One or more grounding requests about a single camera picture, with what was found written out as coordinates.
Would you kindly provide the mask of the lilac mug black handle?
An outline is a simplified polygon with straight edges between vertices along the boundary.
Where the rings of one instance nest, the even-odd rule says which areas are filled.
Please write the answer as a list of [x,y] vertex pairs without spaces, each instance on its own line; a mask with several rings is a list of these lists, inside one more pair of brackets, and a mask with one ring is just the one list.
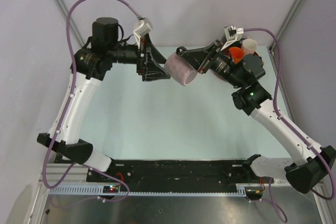
[[168,57],[164,69],[182,86],[189,85],[197,76],[197,71],[176,53]]

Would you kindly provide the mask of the orange mug black handle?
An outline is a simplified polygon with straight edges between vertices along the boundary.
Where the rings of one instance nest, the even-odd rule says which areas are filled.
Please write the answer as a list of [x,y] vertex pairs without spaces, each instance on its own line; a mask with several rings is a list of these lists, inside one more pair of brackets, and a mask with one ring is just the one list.
[[239,63],[244,57],[244,51],[239,47],[230,47],[229,52],[234,63]]

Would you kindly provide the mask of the large pink mug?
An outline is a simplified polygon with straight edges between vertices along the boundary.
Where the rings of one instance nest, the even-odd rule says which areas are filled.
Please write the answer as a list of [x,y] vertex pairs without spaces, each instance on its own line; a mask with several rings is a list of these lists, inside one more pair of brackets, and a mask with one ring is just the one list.
[[242,50],[244,55],[253,54],[258,47],[258,44],[255,40],[247,38],[242,41]]

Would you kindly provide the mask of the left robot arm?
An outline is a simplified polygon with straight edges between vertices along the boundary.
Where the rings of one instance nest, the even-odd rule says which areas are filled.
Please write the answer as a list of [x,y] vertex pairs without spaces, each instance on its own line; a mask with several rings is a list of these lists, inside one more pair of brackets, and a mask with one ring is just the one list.
[[38,143],[73,163],[97,169],[99,177],[112,181],[117,174],[112,158],[80,139],[81,125],[94,93],[114,63],[136,65],[144,82],[170,78],[162,67],[166,59],[150,40],[151,30],[151,22],[140,18],[134,24],[136,43],[129,45],[117,19],[100,17],[93,22],[92,35],[75,53],[75,66],[71,68],[69,87],[56,121],[49,132],[38,135]]

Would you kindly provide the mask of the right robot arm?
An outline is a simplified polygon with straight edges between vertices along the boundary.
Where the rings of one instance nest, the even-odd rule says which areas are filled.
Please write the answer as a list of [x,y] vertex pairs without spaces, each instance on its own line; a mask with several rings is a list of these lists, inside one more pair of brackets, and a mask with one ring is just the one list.
[[235,107],[266,128],[290,155],[280,160],[261,155],[249,158],[248,166],[242,170],[246,181],[278,178],[306,194],[328,175],[335,161],[335,149],[321,146],[281,113],[274,104],[275,97],[258,81],[266,72],[257,53],[247,54],[235,63],[229,50],[217,40],[203,48],[178,47],[176,54],[196,72],[204,74],[210,70],[231,84],[236,89],[232,93]]

